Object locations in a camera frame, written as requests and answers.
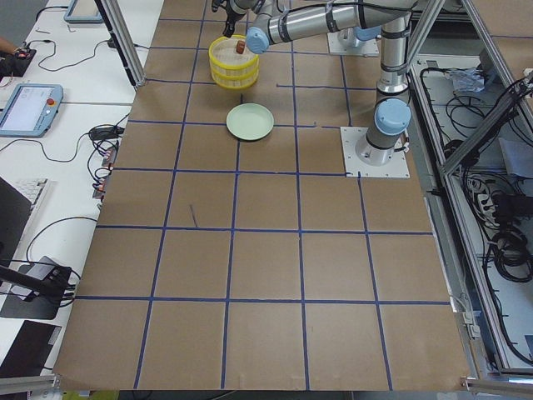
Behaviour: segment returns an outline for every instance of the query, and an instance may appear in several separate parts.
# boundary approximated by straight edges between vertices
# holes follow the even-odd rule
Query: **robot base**
[[[360,47],[345,46],[339,42],[338,33],[328,33],[327,42],[330,48],[330,54],[342,56],[361,56],[361,57],[379,57],[380,50],[375,39],[364,42]]]
[[[341,127],[346,175],[355,178],[359,175],[363,178],[409,178],[409,168],[403,152],[392,153],[391,160],[380,167],[373,167],[359,158],[356,145],[359,139],[366,135],[367,130],[367,127]],[[401,147],[399,140],[396,146]]]

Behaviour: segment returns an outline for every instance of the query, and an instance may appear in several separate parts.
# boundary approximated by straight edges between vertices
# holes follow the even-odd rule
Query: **yellow object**
[[[241,35],[220,37],[209,46],[211,76],[222,88],[249,88],[259,76],[259,56],[247,47],[243,54],[237,52],[237,42],[243,39]]]
[[[120,392],[96,391],[91,392],[89,397],[82,397],[77,392],[65,392],[62,400],[117,400]]]

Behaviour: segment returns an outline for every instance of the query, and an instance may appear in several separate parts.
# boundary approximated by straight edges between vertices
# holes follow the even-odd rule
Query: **keyboard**
[[[44,177],[18,179],[13,183],[13,187],[32,203],[32,210],[41,202],[47,185],[48,179]]]

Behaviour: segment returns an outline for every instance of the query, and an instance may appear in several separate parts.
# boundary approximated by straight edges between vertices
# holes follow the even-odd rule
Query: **person's arm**
[[[0,37],[0,52],[14,54],[16,51],[17,51],[17,46],[9,42],[8,40],[4,39],[3,37]]]

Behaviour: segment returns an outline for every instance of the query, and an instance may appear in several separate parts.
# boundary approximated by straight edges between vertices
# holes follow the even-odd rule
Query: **green plate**
[[[274,127],[274,117],[268,108],[250,102],[233,108],[227,114],[226,125],[239,139],[259,140]]]

